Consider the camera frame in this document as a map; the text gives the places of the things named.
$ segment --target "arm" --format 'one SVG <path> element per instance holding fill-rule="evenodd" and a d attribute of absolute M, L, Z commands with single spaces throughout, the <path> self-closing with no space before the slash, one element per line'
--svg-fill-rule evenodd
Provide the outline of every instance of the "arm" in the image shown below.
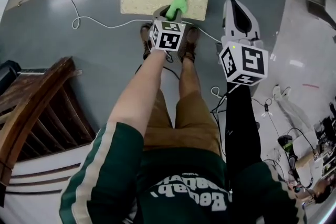
<path fill-rule="evenodd" d="M 120 95 L 109 122 L 122 122 L 144 136 L 154 106 L 166 54 L 154 50 Z"/>
<path fill-rule="evenodd" d="M 136 175 L 165 52 L 148 56 L 61 194 L 62 223 L 120 223 L 136 211 Z"/>

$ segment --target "person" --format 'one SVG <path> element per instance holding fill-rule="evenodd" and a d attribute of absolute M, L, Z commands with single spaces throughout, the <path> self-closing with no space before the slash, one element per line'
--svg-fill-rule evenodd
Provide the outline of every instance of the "person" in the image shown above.
<path fill-rule="evenodd" d="M 302 203 L 260 159 L 247 86 L 227 100 L 226 160 L 194 66 L 200 31 L 187 30 L 172 127 L 161 71 L 166 53 L 141 27 L 144 63 L 61 193 L 62 223 L 303 223 Z M 228 83 L 228 90 L 234 84 Z"/>
<path fill-rule="evenodd" d="M 278 104 L 290 126 L 290 129 L 282 129 L 282 131 L 292 136 L 292 154 L 297 157 L 296 169 L 289 173 L 294 176 L 295 180 L 299 180 L 303 186 L 310 189 L 322 176 L 323 158 L 313 159 L 315 153 L 320 154 L 318 152 L 319 141 L 305 111 L 289 99 L 291 92 L 291 87 L 286 87 L 281 93 L 280 85 L 275 85 L 272 91 L 275 103 Z"/>
<path fill-rule="evenodd" d="M 306 190 L 301 186 L 300 191 L 296 195 L 304 202 L 312 199 L 316 204 L 322 204 L 330 196 L 334 186 L 335 180 L 320 179 L 313 189 Z"/>

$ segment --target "white floor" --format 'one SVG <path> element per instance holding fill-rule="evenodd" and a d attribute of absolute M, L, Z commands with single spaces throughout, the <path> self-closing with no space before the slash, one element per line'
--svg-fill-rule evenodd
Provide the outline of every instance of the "white floor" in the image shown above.
<path fill-rule="evenodd" d="M 336 96 L 336 31 L 307 12 L 304 0 L 286 0 L 277 43 L 270 56 L 269 75 L 260 83 L 254 98 L 261 103 L 272 96 L 274 85 L 291 87 L 289 100 L 302 108 L 315 125 L 331 114 L 329 103 Z M 260 123 L 262 156 L 277 145 L 277 134 L 264 108 L 253 102 Z M 269 112 L 279 134 L 291 126 L 277 105 Z"/>

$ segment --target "leg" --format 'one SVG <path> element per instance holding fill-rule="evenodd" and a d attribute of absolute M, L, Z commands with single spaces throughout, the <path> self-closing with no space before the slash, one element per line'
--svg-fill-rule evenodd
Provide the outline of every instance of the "leg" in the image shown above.
<path fill-rule="evenodd" d="M 148 31 L 150 27 L 150 24 L 144 24 L 140 29 L 140 37 L 144 45 L 144 60 L 146 60 L 150 54 L 150 49 L 152 48 L 152 45 L 148 40 Z M 163 93 L 160 89 L 157 92 L 153 111 L 144 137 L 144 150 L 151 150 L 160 146 L 160 140 L 163 138 L 160 136 L 160 133 L 165 132 L 166 130 L 172 130 L 172 122 L 168 114 Z"/>
<path fill-rule="evenodd" d="M 235 84 L 228 83 L 227 91 Z M 227 98 L 225 151 L 230 179 L 248 166 L 261 162 L 260 137 L 248 86 L 239 86 Z"/>
<path fill-rule="evenodd" d="M 186 97 L 192 92 L 201 93 L 201 86 L 192 60 L 185 58 L 182 62 L 182 72 L 178 85 L 180 99 Z"/>
<path fill-rule="evenodd" d="M 187 42 L 179 51 L 182 72 L 179 83 L 180 100 L 176 106 L 175 139 L 178 147 L 194 147 L 220 155 L 219 131 L 201 97 L 201 87 L 194 66 L 199 30 L 192 27 Z"/>

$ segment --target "gray floor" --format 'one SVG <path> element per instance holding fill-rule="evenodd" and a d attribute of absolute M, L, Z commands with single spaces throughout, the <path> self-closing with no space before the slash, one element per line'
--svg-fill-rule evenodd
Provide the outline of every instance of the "gray floor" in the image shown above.
<path fill-rule="evenodd" d="M 209 0 L 206 20 L 195 22 L 217 39 L 223 34 L 224 1 Z M 272 51 L 285 0 L 240 1 L 259 21 L 261 38 L 266 49 Z M 149 18 L 120 14 L 120 0 L 74 2 L 80 15 L 94 17 L 110 26 L 135 18 Z M 141 23 L 106 29 L 84 19 L 80 28 L 73 30 L 74 17 L 75 11 L 69 0 L 31 0 L 7 11 L 0 24 L 0 62 L 10 59 L 22 68 L 42 68 L 50 67 L 60 57 L 73 56 L 83 75 L 74 78 L 72 85 L 89 121 L 97 129 L 106 122 L 119 94 L 142 63 Z M 214 42 L 202 35 L 198 44 L 196 69 L 203 98 L 209 108 L 213 108 L 218 99 L 210 94 L 210 88 L 217 85 L 225 92 L 225 77 L 217 64 Z M 178 61 L 166 66 L 176 72 L 181 69 Z"/>

